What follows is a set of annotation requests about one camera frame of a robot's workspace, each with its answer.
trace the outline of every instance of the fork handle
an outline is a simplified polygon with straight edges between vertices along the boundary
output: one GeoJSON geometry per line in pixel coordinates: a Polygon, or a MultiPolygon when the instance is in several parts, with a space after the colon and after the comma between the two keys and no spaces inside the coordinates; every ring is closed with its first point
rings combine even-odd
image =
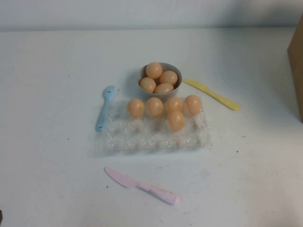
{"type": "Polygon", "coordinates": [[[108,110],[109,110],[109,100],[106,99],[104,104],[103,104],[101,113],[100,113],[100,115],[98,117],[98,120],[97,120],[96,131],[103,131],[104,130],[105,124],[107,122],[108,110]]]}

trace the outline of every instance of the orange egg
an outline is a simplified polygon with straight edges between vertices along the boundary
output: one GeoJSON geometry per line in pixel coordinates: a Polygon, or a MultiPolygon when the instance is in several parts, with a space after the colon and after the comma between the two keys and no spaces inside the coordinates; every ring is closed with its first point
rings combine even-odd
{"type": "Polygon", "coordinates": [[[177,80],[177,74],[170,70],[163,72],[160,76],[160,83],[170,83],[172,86],[175,86],[177,80]]]}
{"type": "Polygon", "coordinates": [[[146,75],[152,79],[159,78],[162,74],[162,66],[157,62],[149,63],[146,67],[146,75]]]}
{"type": "Polygon", "coordinates": [[[185,125],[185,117],[180,111],[172,111],[166,118],[173,131],[180,131],[185,125]]]}
{"type": "Polygon", "coordinates": [[[169,83],[159,84],[155,89],[155,94],[165,94],[174,90],[174,86],[169,83]]]}
{"type": "Polygon", "coordinates": [[[128,102],[127,110],[131,117],[141,117],[144,112],[144,103],[140,99],[134,98],[128,102]]]}
{"type": "Polygon", "coordinates": [[[150,117],[159,117],[163,111],[163,103],[160,99],[152,97],[146,102],[147,114],[150,117]]]}
{"type": "Polygon", "coordinates": [[[156,82],[149,77],[144,77],[141,81],[140,81],[140,87],[147,92],[153,93],[155,88],[156,88],[156,82]]]}
{"type": "Polygon", "coordinates": [[[183,109],[183,104],[181,99],[177,98],[177,97],[171,97],[169,98],[166,103],[165,103],[165,111],[166,113],[169,113],[171,111],[182,111],[183,109]]]}
{"type": "Polygon", "coordinates": [[[191,115],[199,113],[202,109],[201,100],[195,95],[187,96],[184,100],[184,106],[185,110],[191,115]]]}

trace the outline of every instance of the bowl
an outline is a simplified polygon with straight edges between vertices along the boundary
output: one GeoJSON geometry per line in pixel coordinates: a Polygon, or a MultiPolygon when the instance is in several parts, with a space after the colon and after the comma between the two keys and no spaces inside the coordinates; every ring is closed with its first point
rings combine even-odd
{"type": "MultiPolygon", "coordinates": [[[[176,96],[177,92],[178,92],[178,89],[180,87],[180,84],[182,82],[182,75],[181,75],[181,72],[173,65],[171,64],[167,64],[167,63],[163,63],[163,62],[159,62],[159,64],[162,66],[162,70],[163,72],[164,71],[168,71],[168,70],[171,70],[171,71],[174,71],[177,76],[178,76],[178,80],[177,80],[177,83],[175,84],[174,86],[174,90],[173,91],[170,91],[168,93],[165,93],[165,94],[154,94],[154,93],[151,93],[151,92],[147,92],[147,91],[144,91],[141,87],[140,87],[140,82],[141,80],[144,78],[144,77],[147,77],[146,75],[146,67],[147,65],[145,65],[144,67],[141,68],[140,70],[140,73],[139,75],[137,76],[137,83],[138,83],[138,86],[139,86],[139,89],[140,89],[140,98],[143,99],[143,100],[147,100],[151,97],[157,97],[159,98],[161,101],[166,101],[167,99],[169,99],[170,97],[173,97],[173,96],[176,96]]],[[[155,79],[155,82],[157,84],[157,86],[160,84],[160,81],[159,81],[159,78],[158,79],[155,79]]]]}

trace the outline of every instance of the yellow plastic knife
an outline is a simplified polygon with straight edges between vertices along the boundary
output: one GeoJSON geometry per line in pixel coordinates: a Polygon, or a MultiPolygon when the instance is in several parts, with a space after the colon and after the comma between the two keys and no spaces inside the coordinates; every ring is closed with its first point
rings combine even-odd
{"type": "Polygon", "coordinates": [[[231,110],[239,110],[240,109],[240,106],[227,99],[227,98],[224,98],[218,94],[216,94],[215,92],[212,92],[211,90],[209,90],[208,86],[206,86],[205,84],[202,84],[200,82],[197,82],[195,80],[191,80],[191,79],[182,79],[182,81],[184,83],[187,83],[195,88],[198,88],[199,90],[203,91],[204,93],[208,94],[210,97],[214,98],[215,100],[217,100],[218,102],[222,103],[224,106],[230,108],[231,110]]]}

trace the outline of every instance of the clear plastic egg carton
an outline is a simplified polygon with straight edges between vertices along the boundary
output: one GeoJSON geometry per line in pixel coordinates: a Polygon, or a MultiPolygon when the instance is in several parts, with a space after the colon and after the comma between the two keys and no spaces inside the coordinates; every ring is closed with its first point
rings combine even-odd
{"type": "Polygon", "coordinates": [[[185,125],[182,130],[173,132],[165,110],[161,117],[151,118],[145,109],[142,117],[134,119],[128,114],[127,103],[113,101],[110,104],[106,129],[97,132],[100,155],[178,152],[211,146],[203,110],[195,116],[183,111],[185,125]]]}

